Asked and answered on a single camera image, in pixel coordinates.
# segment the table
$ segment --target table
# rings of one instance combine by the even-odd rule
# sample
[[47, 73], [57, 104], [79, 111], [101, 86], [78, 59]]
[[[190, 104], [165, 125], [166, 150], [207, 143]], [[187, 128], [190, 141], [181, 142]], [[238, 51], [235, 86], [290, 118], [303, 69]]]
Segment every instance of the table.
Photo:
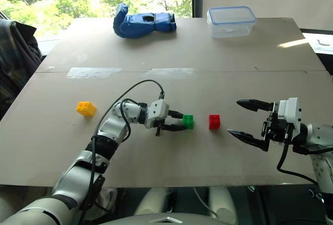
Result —
[[[203, 19], [177, 20], [178, 32], [172, 34], [176, 36], [174, 40], [165, 33], [124, 40], [113, 34], [111, 26], [104, 24], [95, 24], [96, 29], [81, 28], [81, 35], [77, 33], [79, 26], [92, 26], [87, 23], [99, 21], [110, 22], [103, 19], [74, 22], [0, 122], [0, 184], [52, 186], [86, 147], [109, 104], [129, 86], [147, 78], [162, 84], [165, 100], [172, 110], [194, 114], [195, 129], [164, 131], [161, 137], [155, 137], [155, 130], [133, 126], [131, 138], [111, 159], [104, 187], [305, 183], [303, 179], [276, 170], [282, 152], [280, 145], [271, 143], [270, 151], [265, 153], [226, 132], [226, 129], [236, 129], [260, 135], [268, 113], [241, 108], [236, 100], [242, 98], [269, 102], [297, 96], [304, 123], [333, 123], [333, 109], [329, 108], [333, 101], [333, 81], [310, 46], [274, 48], [302, 38], [291, 19], [259, 19], [254, 27], [253, 35], [265, 44], [262, 46], [271, 47], [270, 56], [261, 55], [268, 48], [261, 47], [251, 36], [240, 37], [239, 47], [236, 38], [211, 40], [206, 35]], [[279, 26], [280, 34], [271, 39], [274, 45], [268, 38], [262, 38], [275, 30], [266, 22], [274, 28]], [[283, 38], [283, 23], [291, 37]], [[187, 48], [189, 54], [186, 55], [186, 48], [177, 43], [189, 44], [190, 38], [182, 30], [189, 32], [192, 26], [193, 45]], [[200, 30], [201, 39], [196, 39], [198, 32], [194, 28]], [[75, 45], [72, 40], [77, 37], [83, 41], [88, 36], [96, 45], [90, 49], [87, 43]], [[119, 44], [117, 50], [114, 42]], [[172, 44], [180, 50], [170, 50]], [[209, 56], [199, 52], [197, 46], [202, 44], [201, 49], [212, 49]], [[149, 47], [159, 51], [157, 56], [152, 57]], [[173, 55], [165, 61], [162, 57], [166, 58], [167, 52]], [[280, 62], [275, 53], [284, 55]], [[247, 54], [246, 61], [241, 62], [239, 56], [244, 60], [244, 54]], [[128, 96], [150, 103], [158, 94], [159, 89], [153, 84], [143, 84]], [[93, 102], [97, 106], [95, 116], [79, 115], [75, 111], [78, 101]], [[222, 126], [216, 132], [208, 129], [209, 114], [221, 114]], [[284, 167], [314, 177], [307, 156], [290, 153]]]

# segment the gray fabric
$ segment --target gray fabric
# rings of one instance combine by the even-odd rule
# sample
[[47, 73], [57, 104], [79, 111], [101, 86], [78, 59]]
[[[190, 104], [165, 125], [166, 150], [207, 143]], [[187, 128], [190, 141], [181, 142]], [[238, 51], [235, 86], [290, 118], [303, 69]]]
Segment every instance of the gray fabric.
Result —
[[[96, 202], [106, 208], [107, 210], [111, 210], [115, 208], [117, 198], [117, 189], [112, 188], [103, 188], [99, 192]], [[86, 214], [86, 220], [92, 221], [98, 219], [106, 214], [105, 211], [98, 208], [96, 205], [92, 206], [91, 209], [88, 210]]]
[[42, 61], [35, 31], [0, 19], [0, 119]]

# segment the wire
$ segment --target wire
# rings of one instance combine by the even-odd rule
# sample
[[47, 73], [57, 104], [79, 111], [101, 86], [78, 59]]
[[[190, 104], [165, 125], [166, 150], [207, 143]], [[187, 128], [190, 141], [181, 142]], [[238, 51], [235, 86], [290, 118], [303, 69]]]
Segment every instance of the wire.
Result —
[[136, 83], [135, 85], [133, 85], [132, 87], [130, 87], [127, 91], [125, 91], [120, 97], [117, 98], [116, 101], [114, 101], [114, 103], [107, 109], [107, 111], [104, 113], [104, 115], [102, 116], [102, 118], [100, 119], [100, 121], [98, 122], [97, 126], [96, 126], [96, 129], [95, 129], [95, 132], [94, 132], [94, 135], [97, 135], [97, 132], [98, 132], [98, 128], [100, 126], [100, 124], [102, 123], [103, 119], [106, 117], [107, 113], [110, 111], [110, 109], [124, 96], [126, 95], [129, 91], [131, 91], [134, 87], [138, 86], [139, 84], [142, 84], [144, 82], [153, 82], [155, 84], [158, 85], [158, 87], [161, 89], [161, 94], [164, 94], [164, 89], [163, 87], [160, 85], [159, 82], [155, 81], [155, 80], [152, 80], [152, 79], [147, 79], [147, 80], [143, 80], [143, 81], [140, 81], [138, 83]]
[[92, 194], [92, 186], [94, 183], [94, 176], [95, 176], [95, 166], [96, 166], [96, 151], [95, 151], [95, 137], [92, 137], [92, 173], [90, 175], [90, 182], [89, 182], [89, 188], [88, 188], [88, 193], [87, 193], [87, 197], [85, 199], [85, 203], [82, 209], [82, 213], [79, 219], [78, 224], [81, 225], [83, 224], [84, 221], [84, 217], [87, 213], [88, 210], [88, 204], [89, 204], [89, 200]]
[[320, 149], [318, 151], [309, 151], [309, 155], [322, 154], [322, 153], [331, 152], [331, 151], [333, 151], [333, 147]]
[[283, 152], [282, 152], [282, 155], [281, 155], [281, 158], [280, 158], [280, 161], [279, 163], [277, 164], [276, 166], [276, 169], [282, 173], [285, 173], [285, 174], [290, 174], [292, 176], [297, 176], [297, 177], [301, 177], [303, 179], [306, 179], [310, 182], [312, 182], [313, 184], [317, 185], [318, 186], [318, 183], [315, 181], [315, 180], [312, 180], [310, 177], [307, 177], [303, 174], [299, 174], [299, 173], [296, 173], [296, 172], [292, 172], [292, 171], [288, 171], [288, 170], [284, 170], [282, 169], [282, 165], [287, 157], [287, 153], [288, 153], [288, 147], [289, 147], [289, 144], [288, 143], [285, 143], [285, 146], [283, 148]]
[[98, 203], [98, 202], [96, 202], [96, 201], [95, 201], [95, 205], [96, 205], [96, 207], [97, 207], [97, 208], [99, 208], [99, 209], [103, 210], [104, 212], [109, 212], [109, 210], [108, 210], [108, 209], [106, 209], [106, 208], [105, 208], [105, 207], [103, 207], [102, 205], [99, 205], [99, 203]]
[[198, 197], [198, 199], [199, 199], [199, 201], [202, 203], [202, 205], [210, 212], [210, 213], [212, 213], [213, 215], [215, 215], [215, 217], [218, 219], [218, 220], [220, 220], [220, 217], [218, 216], [218, 214], [217, 213], [215, 213], [210, 207], [208, 207], [208, 205], [206, 204], [206, 203], [204, 203], [204, 201], [201, 199], [201, 197], [199, 196], [199, 194], [198, 194], [198, 192], [197, 192], [197, 190], [196, 190], [196, 188], [195, 187], [193, 187], [193, 190], [194, 190], [194, 192], [196, 193], [196, 195], [197, 195], [197, 197]]
[[136, 86], [138, 86], [139, 84], [145, 83], [145, 82], [153, 82], [155, 84], [158, 85], [158, 87], [161, 89], [161, 93], [160, 93], [160, 98], [164, 97], [164, 89], [163, 87], [160, 85], [159, 82], [152, 80], [152, 79], [147, 79], [147, 80], [143, 80], [140, 82], [137, 82], [135, 85], [133, 85], [132, 87], [130, 87], [127, 91], [125, 91], [120, 97], [117, 98], [116, 101], [113, 102], [113, 104], [111, 104], [111, 106], [107, 109], [107, 111], [103, 114], [102, 118], [99, 120], [95, 131], [94, 131], [94, 135], [92, 137], [92, 168], [91, 168], [91, 175], [90, 175], [90, 182], [89, 182], [89, 187], [88, 187], [88, 193], [87, 193], [87, 197], [86, 197], [86, 202], [84, 203], [83, 209], [82, 209], [82, 213], [78, 222], [78, 225], [83, 224], [84, 221], [84, 217], [87, 213], [88, 210], [88, 204], [89, 204], [89, 199], [91, 197], [91, 192], [92, 192], [92, 187], [93, 187], [93, 183], [94, 183], [94, 176], [95, 176], [95, 166], [96, 166], [96, 151], [95, 151], [95, 136], [98, 133], [98, 129], [100, 124], [102, 123], [103, 119], [106, 117], [107, 113], [110, 111], [110, 109], [112, 109], [112, 107], [124, 96], [126, 95], [129, 91], [131, 91], [133, 88], [135, 88]]
[[130, 123], [128, 122], [125, 114], [124, 114], [124, 110], [123, 110], [123, 104], [125, 101], [131, 101], [133, 102], [134, 104], [138, 104], [137, 102], [135, 102], [134, 100], [130, 99], [130, 98], [125, 98], [123, 101], [121, 101], [120, 103], [120, 113], [121, 113], [121, 117], [124, 119], [125, 123], [126, 123], [126, 126], [127, 126], [127, 136], [126, 138], [123, 139], [123, 142], [125, 142], [131, 135], [131, 126], [130, 126]]
[[290, 219], [290, 220], [287, 220], [287, 221], [278, 222], [275, 225], [282, 225], [282, 224], [290, 223], [290, 222], [293, 222], [293, 221], [310, 221], [310, 222], [326, 224], [325, 221], [318, 221], [318, 220], [313, 220], [313, 219], [308, 219], [308, 218], [294, 218], [294, 219]]

